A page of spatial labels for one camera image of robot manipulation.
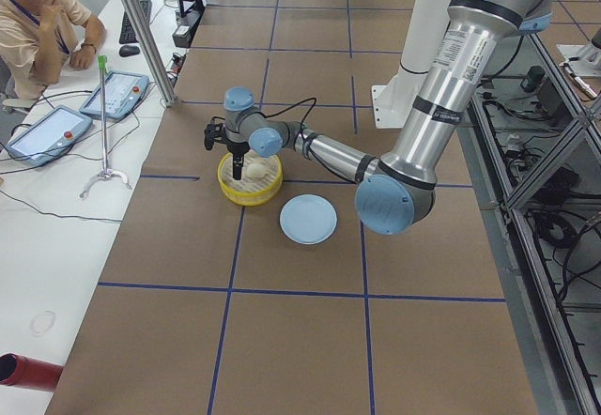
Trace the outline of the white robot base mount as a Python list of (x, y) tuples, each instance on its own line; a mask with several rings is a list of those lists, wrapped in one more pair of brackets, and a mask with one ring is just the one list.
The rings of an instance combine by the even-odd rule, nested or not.
[(449, 2), (415, 0), (398, 71), (386, 85), (372, 87), (377, 128), (404, 126), (446, 31)]

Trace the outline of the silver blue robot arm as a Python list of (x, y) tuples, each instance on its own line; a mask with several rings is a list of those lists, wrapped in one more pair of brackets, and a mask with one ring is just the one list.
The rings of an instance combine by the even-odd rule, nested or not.
[(435, 204), (435, 168), (498, 43), (548, 26), (550, 0), (450, 0), (450, 21), (394, 148), (376, 158), (302, 122), (274, 121), (254, 105), (245, 87), (228, 89), (224, 122), (208, 125), (205, 146), (221, 142), (241, 178), (244, 156), (270, 157), (291, 148), (333, 174), (357, 183), (355, 208), (362, 223), (381, 235), (404, 232)]

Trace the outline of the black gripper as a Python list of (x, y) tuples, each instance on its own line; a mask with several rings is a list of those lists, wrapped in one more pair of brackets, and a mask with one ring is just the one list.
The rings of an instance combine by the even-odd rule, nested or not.
[(242, 170), (244, 166), (244, 155), (248, 152), (247, 142), (227, 142), (227, 150), (232, 153), (232, 177), (234, 180), (242, 179)]

